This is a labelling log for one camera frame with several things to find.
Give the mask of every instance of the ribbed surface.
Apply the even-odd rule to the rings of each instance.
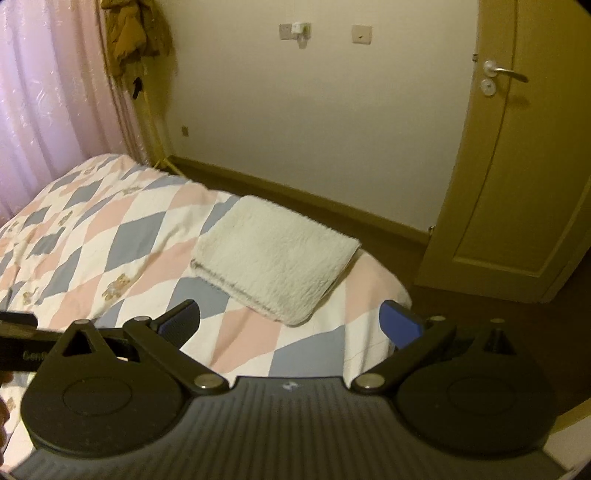
[[[17,480],[555,480],[563,470],[541,452],[516,459],[462,459],[409,434],[386,400],[348,392],[337,378],[243,378],[203,397],[159,441],[105,460],[45,451]]]
[[[158,334],[181,348],[199,328],[199,307],[193,303],[160,326]]]

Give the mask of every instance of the sheer curtain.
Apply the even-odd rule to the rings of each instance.
[[[87,158],[145,161],[126,92],[105,73],[96,0],[0,1],[0,225]]]

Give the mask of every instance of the floor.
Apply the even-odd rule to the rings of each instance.
[[[505,327],[519,336],[554,386],[561,413],[591,397],[591,301],[587,299],[591,292],[591,254],[547,304],[522,304],[417,287],[413,279],[424,254],[422,245],[281,194],[192,171],[190,167],[183,166],[183,171],[209,188],[254,194],[357,237],[363,248],[409,289],[413,310],[424,317],[440,314],[460,325],[487,325],[493,318],[505,319]]]

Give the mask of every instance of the wall socket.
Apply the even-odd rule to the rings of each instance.
[[[351,28],[351,41],[369,45],[371,43],[373,28],[371,25],[353,25]]]
[[[293,40],[295,38],[294,34],[291,33],[290,23],[282,23],[279,25],[279,38],[280,40]]]

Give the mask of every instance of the baseboard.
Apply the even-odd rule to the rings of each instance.
[[[421,245],[427,245],[429,242],[429,234],[427,232],[417,230],[411,226],[403,225],[402,223],[394,222],[393,220],[388,220],[387,218],[380,217],[379,215],[374,215],[373,213],[365,212],[363,210],[359,210],[357,208],[344,205],[343,203],[335,202],[334,200],[329,200],[312,193],[294,189],[292,187],[275,183],[273,181],[260,179],[258,177],[240,173],[228,168],[203,163],[191,158],[183,158],[173,155],[170,157],[170,160],[181,168],[182,165],[187,165],[193,170],[202,171],[204,173],[216,175],[224,179],[240,182],[247,186],[253,186],[257,189],[284,195],[298,202],[307,203],[317,208],[322,208],[330,212],[343,215],[347,218],[356,220],[360,223],[365,223],[366,225],[371,225],[389,233],[393,233],[394,235],[401,236]]]
[[[550,434],[567,429],[571,425],[574,425],[578,421],[586,419],[589,416],[591,416],[591,398],[559,416],[556,419]]]

